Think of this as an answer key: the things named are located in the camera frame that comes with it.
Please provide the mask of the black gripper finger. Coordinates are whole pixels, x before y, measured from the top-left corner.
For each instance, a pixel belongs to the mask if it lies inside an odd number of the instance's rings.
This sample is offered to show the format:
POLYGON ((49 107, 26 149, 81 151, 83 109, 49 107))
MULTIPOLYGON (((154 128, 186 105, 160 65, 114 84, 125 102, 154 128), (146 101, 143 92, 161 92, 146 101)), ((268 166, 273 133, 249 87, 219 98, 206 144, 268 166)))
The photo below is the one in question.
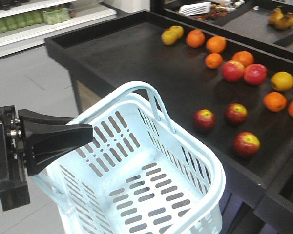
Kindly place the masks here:
POLYGON ((53 161, 92 141, 88 124, 26 125, 26 167, 29 176, 39 174, 53 161))
POLYGON ((58 143, 75 133, 67 117, 40 114, 27 109, 18 110, 21 137, 25 144, 58 143))

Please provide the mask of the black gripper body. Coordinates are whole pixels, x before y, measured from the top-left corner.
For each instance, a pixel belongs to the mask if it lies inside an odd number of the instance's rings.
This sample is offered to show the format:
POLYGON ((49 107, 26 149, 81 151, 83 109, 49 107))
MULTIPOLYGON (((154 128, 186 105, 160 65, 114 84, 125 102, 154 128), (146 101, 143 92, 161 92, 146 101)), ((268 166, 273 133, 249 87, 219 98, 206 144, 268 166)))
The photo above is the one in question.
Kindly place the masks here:
POLYGON ((3 211, 30 203, 24 165, 18 156, 20 120, 14 106, 0 106, 0 201, 3 211))

